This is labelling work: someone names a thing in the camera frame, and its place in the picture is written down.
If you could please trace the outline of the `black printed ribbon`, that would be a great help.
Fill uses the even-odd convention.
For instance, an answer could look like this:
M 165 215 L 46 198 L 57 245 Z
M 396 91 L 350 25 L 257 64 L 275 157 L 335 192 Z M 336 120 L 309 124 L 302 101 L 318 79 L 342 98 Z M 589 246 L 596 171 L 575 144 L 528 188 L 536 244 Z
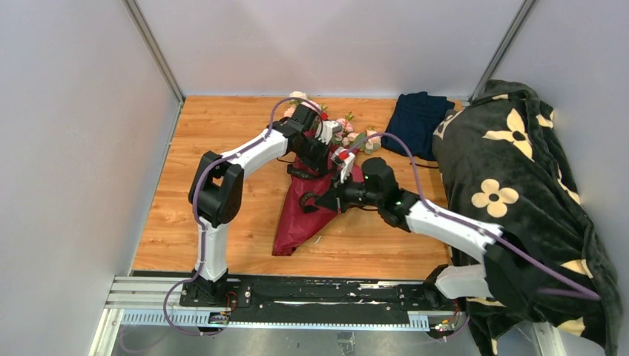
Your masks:
M 335 173 L 334 170 L 330 169 L 331 162 L 329 162 L 329 172 L 324 177 L 294 177 L 289 174 L 289 165 L 293 163 L 295 159 L 292 162 L 283 159 L 280 160 L 287 164 L 286 172 L 291 179 L 283 202 L 281 216 L 334 217 L 337 213 L 325 208 L 318 208 L 315 205 L 315 200 L 330 188 L 332 177 Z

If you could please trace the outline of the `maroon wrapping paper sheet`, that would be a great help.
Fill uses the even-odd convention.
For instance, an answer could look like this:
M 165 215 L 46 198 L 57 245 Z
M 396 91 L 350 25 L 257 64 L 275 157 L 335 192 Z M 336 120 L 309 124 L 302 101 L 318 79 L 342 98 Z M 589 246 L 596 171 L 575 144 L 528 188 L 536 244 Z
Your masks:
M 333 173 L 321 175 L 308 168 L 298 156 L 287 163 L 291 182 L 280 212 L 272 254 L 290 256 L 298 247 L 329 224 L 337 212 L 316 205 L 330 187 Z

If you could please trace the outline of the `pink fake flower bunch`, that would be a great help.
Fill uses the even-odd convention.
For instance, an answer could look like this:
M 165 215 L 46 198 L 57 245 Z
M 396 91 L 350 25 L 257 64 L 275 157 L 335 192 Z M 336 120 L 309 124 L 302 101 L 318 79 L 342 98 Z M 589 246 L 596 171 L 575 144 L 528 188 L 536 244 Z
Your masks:
M 288 118 L 293 118 L 295 116 L 294 112 L 297 109 L 298 105 L 305 105 L 309 108 L 313 108 L 315 111 L 320 111 L 323 114 L 323 119 L 325 121 L 336 122 L 339 127 L 339 131 L 335 132 L 331 144 L 333 146 L 341 146 L 344 148 L 350 148 L 355 143 L 358 143 L 364 137 L 368 137 L 376 133 L 374 127 L 368 127 L 366 130 L 359 131 L 354 128 L 352 122 L 355 118 L 351 111 L 347 112 L 344 116 L 333 118 L 328 115 L 328 107 L 325 104 L 319 104 L 310 95 L 301 92 L 301 91 L 292 91 L 288 97 L 290 100 L 288 101 L 289 106 L 284 111 L 284 116 Z

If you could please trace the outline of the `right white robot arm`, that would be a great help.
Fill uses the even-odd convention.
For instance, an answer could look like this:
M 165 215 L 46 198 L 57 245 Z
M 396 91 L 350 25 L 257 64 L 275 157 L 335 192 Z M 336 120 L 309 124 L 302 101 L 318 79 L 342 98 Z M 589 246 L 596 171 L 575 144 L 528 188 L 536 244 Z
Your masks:
M 435 238 L 476 261 L 471 266 L 449 266 L 423 292 L 432 309 L 443 309 L 452 299 L 492 298 L 513 312 L 526 314 L 533 303 L 528 256 L 507 239 L 499 225 L 480 222 L 440 208 L 419 194 L 401 188 L 394 171 L 381 158 L 366 160 L 361 181 L 355 180 L 354 154 L 333 154 L 329 189 L 315 205 L 342 214 L 350 208 L 374 208 L 393 228 Z

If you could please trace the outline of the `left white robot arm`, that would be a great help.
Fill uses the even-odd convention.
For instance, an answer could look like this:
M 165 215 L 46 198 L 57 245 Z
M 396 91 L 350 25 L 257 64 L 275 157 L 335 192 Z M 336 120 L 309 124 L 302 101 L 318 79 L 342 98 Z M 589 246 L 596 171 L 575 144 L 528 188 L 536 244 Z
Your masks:
M 186 297 L 203 306 L 225 301 L 228 230 L 242 205 L 246 178 L 289 153 L 297 154 L 307 168 L 325 174 L 332 139 L 340 131 L 338 122 L 326 119 L 312 104 L 302 104 L 292 116 L 271 121 L 240 147 L 202 155 L 188 195 L 198 229 L 198 254 L 193 275 L 182 287 Z

